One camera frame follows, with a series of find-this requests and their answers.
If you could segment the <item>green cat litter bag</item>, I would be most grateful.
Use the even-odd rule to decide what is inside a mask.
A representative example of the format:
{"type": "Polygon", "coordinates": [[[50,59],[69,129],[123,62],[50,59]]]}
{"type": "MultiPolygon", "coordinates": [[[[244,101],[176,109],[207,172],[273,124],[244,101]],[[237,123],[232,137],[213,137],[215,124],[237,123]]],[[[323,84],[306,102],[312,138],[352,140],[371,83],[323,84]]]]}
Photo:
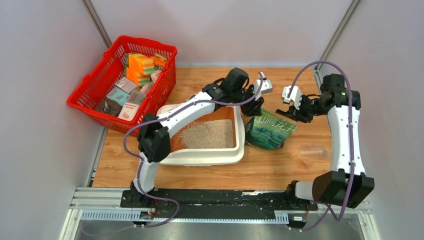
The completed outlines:
{"type": "Polygon", "coordinates": [[[297,124],[261,109],[260,116],[253,116],[245,126],[245,144],[265,150],[277,150],[297,129],[297,124]]]}

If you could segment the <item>clear plastic scoop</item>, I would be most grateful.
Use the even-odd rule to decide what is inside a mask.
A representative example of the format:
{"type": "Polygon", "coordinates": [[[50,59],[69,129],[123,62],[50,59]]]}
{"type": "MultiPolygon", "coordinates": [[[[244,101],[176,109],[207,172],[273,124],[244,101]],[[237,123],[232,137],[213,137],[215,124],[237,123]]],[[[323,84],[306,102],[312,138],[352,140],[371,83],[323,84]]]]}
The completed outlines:
{"type": "Polygon", "coordinates": [[[331,152],[322,145],[304,145],[298,151],[302,156],[311,159],[322,160],[331,157],[331,152]]]}

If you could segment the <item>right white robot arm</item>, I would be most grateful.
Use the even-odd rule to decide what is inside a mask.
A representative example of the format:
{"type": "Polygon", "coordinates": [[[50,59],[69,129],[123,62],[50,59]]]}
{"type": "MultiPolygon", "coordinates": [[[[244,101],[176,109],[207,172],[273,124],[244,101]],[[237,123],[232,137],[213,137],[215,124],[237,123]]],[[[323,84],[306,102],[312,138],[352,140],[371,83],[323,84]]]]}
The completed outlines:
{"type": "Polygon", "coordinates": [[[286,205],[299,209],[307,201],[356,208],[374,189],[375,180],[366,175],[362,163],[358,125],[361,97],[348,90],[341,74],[323,78],[316,98],[305,95],[298,86],[283,88],[281,98],[288,111],[276,113],[296,122],[310,123],[316,116],[326,116],[331,133],[331,164],[328,172],[313,181],[292,181],[287,186],[286,205]]]}

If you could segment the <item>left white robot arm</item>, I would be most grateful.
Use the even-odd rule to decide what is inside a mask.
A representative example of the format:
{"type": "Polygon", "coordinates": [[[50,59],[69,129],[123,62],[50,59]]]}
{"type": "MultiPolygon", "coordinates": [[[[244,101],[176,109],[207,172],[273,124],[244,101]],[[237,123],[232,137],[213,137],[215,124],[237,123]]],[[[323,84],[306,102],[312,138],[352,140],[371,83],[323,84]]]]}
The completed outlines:
{"type": "Polygon", "coordinates": [[[222,107],[239,106],[247,116],[262,114],[262,88],[267,80],[259,72],[259,81],[246,86],[249,75],[240,68],[233,68],[226,77],[207,84],[191,99],[176,108],[159,115],[147,114],[137,126],[139,166],[133,180],[136,192],[133,200],[140,207],[148,207],[153,201],[151,190],[159,164],[171,153],[171,138],[195,120],[222,107]]]}

